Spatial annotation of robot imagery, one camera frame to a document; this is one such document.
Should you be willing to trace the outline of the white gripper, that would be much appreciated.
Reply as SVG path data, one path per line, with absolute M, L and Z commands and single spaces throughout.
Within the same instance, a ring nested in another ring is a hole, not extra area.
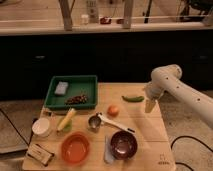
M 164 90 L 158 85 L 149 82 L 145 88 L 145 94 L 150 99 L 145 102 L 145 112 L 151 113 L 153 108 L 155 107 L 156 101 L 161 98 L 164 93 Z

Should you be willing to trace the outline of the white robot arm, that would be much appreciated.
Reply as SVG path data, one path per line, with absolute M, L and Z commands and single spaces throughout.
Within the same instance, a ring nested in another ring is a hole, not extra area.
M 157 67 L 151 72 L 151 81 L 145 86 L 148 99 L 157 100 L 165 91 L 193 109 L 211 129 L 213 129 L 213 98 L 184 84 L 180 78 L 182 69 L 171 64 Z

